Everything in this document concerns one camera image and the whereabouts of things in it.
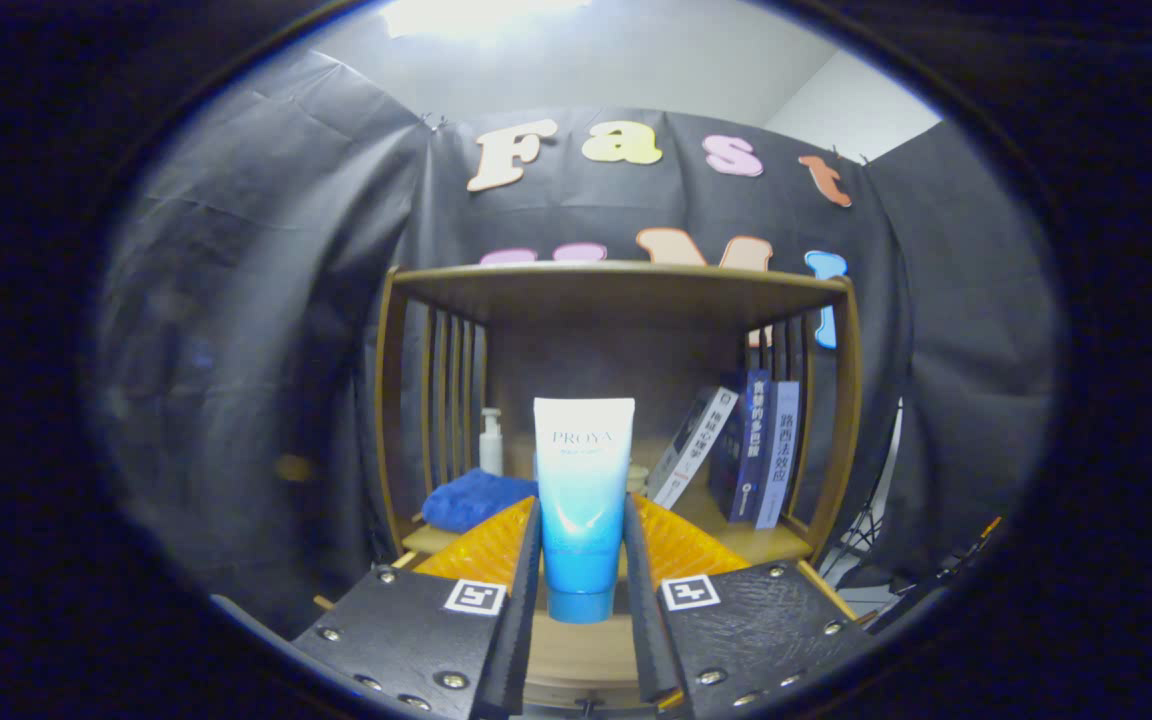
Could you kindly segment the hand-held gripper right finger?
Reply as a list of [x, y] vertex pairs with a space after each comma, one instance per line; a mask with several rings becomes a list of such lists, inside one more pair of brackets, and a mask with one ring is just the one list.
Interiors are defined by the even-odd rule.
[[637, 684], [659, 719], [814, 719], [876, 638], [804, 561], [751, 564], [626, 498]]

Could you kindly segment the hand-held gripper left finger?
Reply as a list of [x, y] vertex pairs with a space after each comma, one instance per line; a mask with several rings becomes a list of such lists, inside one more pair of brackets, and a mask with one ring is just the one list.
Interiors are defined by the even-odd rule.
[[540, 520], [526, 498], [414, 569], [379, 566], [294, 641], [297, 655], [401, 719], [521, 714]]

